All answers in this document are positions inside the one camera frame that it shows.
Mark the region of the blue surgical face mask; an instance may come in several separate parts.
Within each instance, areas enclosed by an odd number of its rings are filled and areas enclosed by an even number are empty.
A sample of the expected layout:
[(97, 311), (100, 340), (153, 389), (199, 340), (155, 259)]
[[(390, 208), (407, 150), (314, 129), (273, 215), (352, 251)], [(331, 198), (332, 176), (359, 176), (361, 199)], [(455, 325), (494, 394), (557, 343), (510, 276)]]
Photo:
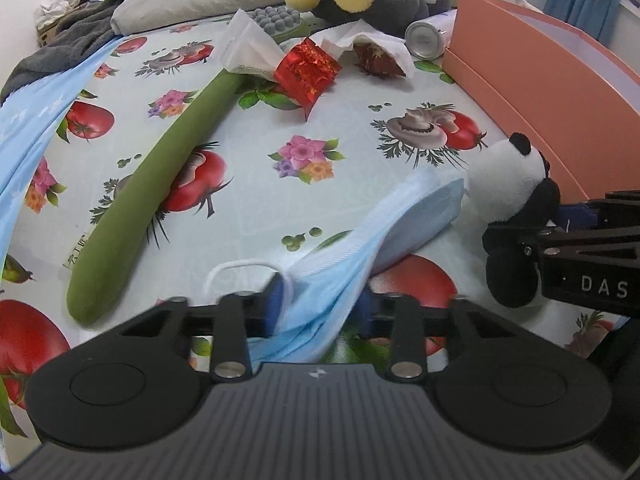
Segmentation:
[(340, 333), (370, 276), (446, 229), (460, 214), (463, 194), (461, 178), (442, 183), (433, 169), (415, 171), (338, 242), (288, 268), (258, 259), (218, 264), (207, 273), (202, 295), (208, 295), (214, 278), (225, 270), (273, 270), (282, 283), (276, 325), (250, 343), (250, 362), (317, 361)]

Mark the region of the small panda plush toy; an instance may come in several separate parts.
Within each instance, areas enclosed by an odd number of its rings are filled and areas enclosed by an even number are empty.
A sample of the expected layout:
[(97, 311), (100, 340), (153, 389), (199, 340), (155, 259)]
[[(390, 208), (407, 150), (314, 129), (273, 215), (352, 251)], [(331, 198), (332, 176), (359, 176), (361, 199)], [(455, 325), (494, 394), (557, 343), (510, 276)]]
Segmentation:
[(506, 308), (525, 307), (537, 295), (538, 271), (530, 243), (552, 219), (561, 199), (549, 170), (548, 160), (519, 132), (486, 148), (469, 166), (470, 200), (487, 223), (482, 236), (486, 284)]

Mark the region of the red foil tea packet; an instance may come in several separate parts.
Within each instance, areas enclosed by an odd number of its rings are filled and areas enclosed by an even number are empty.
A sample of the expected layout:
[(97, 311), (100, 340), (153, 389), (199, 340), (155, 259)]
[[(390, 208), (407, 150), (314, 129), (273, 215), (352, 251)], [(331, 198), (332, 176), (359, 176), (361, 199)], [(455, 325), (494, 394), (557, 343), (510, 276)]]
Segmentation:
[(337, 60), (305, 38), (282, 58), (273, 78), (308, 118), (319, 96), (332, 86), (341, 69)]

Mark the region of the dark red snack packet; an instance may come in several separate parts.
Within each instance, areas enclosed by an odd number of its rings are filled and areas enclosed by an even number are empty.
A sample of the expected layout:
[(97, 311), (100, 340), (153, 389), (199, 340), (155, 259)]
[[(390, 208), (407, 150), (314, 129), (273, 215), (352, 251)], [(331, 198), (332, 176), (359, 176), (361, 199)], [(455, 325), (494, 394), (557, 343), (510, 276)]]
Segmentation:
[(395, 59), (376, 44), (354, 44), (357, 66), (378, 78), (405, 77)]

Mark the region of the clear plastic pouch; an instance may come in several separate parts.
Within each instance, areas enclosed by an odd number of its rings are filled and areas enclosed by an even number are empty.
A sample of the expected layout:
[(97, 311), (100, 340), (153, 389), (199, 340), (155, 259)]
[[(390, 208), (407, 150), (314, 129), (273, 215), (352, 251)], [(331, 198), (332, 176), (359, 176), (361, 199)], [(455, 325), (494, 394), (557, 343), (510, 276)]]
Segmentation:
[(284, 52), (246, 12), (239, 10), (216, 45), (214, 58), (229, 73), (274, 81)]

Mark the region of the white tissue paper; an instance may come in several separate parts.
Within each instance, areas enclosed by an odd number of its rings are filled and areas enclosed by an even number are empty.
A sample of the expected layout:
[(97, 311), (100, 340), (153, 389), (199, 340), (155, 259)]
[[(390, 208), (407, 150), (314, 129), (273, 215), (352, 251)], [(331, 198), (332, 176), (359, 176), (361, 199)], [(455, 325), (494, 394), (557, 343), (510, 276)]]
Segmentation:
[(398, 68), (401, 77), (412, 78), (416, 73), (405, 40), (380, 32), (363, 20), (320, 30), (310, 39), (336, 60), (347, 51), (365, 48), (380, 56), (391, 68)]

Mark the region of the orange cardboard box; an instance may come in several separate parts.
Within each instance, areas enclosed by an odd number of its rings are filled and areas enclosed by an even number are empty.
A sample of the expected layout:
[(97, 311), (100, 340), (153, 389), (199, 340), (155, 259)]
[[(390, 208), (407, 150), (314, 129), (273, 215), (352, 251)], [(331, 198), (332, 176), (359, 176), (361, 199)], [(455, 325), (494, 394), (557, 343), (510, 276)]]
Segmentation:
[(585, 32), (502, 0), (459, 0), (442, 67), (529, 137), (563, 200), (639, 186), (639, 76)]

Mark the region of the fruit print tablecloth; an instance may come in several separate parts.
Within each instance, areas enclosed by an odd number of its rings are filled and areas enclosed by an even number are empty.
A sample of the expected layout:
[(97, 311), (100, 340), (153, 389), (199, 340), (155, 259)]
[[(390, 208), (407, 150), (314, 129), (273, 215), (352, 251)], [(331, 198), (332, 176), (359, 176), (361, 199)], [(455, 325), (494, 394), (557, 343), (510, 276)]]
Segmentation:
[(308, 118), (272, 82), (235, 92), (198, 144), (145, 233), (119, 303), (89, 327), (68, 314), (66, 289), (94, 227), (166, 130), (218, 72), (227, 23), (213, 18), (123, 41), (55, 128), (17, 216), (1, 281), (1, 463), (38, 440), (26, 382), (44, 362), (165, 298), (194, 304), (254, 290), (262, 266), (292, 264), (348, 235), (410, 174), (464, 178), (503, 131), (438, 66), (405, 80), (374, 78), (350, 54)]

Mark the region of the green massage hammer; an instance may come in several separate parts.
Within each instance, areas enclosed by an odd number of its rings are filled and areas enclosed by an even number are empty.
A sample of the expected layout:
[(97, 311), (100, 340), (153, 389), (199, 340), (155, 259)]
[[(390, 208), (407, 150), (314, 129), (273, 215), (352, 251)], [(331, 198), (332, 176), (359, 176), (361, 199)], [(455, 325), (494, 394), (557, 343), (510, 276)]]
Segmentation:
[(119, 302), (148, 226), (182, 167), (231, 107), (246, 75), (221, 70), (166, 130), (118, 193), (82, 246), (70, 274), (66, 306), (81, 326), (99, 322)]

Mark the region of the white aluminium can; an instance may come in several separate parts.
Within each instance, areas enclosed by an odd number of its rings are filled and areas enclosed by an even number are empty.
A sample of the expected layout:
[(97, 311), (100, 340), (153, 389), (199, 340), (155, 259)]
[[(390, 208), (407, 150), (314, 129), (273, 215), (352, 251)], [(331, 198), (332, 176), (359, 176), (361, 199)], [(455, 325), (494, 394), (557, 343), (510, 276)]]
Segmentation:
[(409, 52), (423, 61), (433, 61), (444, 54), (447, 32), (427, 20), (410, 24), (405, 32)]

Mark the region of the light blue bedsheet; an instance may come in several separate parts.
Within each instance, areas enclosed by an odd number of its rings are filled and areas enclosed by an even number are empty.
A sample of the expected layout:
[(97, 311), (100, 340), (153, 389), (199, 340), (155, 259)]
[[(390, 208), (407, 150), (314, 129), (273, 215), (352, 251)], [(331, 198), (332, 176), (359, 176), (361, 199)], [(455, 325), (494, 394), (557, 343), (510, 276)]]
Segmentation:
[(55, 128), (81, 89), (124, 40), (110, 40), (84, 62), (44, 77), (11, 94), (1, 107), (0, 244), (8, 252), (15, 222), (29, 183), (51, 142)]

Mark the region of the dark grey blanket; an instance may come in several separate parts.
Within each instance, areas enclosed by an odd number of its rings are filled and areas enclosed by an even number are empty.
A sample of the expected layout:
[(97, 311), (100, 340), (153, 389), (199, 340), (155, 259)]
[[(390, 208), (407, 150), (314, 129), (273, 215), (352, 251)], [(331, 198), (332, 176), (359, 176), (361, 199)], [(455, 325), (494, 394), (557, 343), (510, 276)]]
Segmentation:
[(111, 19), (116, 8), (117, 3), (105, 1), (63, 18), (54, 39), (14, 67), (1, 89), (1, 103), (32, 82), (76, 67), (114, 39)]

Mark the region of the white crumpled cloth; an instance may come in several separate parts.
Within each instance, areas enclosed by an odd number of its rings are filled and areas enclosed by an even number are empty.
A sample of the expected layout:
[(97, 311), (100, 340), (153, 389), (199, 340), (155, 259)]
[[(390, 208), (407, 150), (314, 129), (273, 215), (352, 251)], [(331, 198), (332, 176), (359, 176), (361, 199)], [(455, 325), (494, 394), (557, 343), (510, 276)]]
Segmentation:
[(43, 28), (62, 18), (68, 11), (73, 10), (79, 0), (43, 0), (34, 12), (34, 23), (37, 28)]

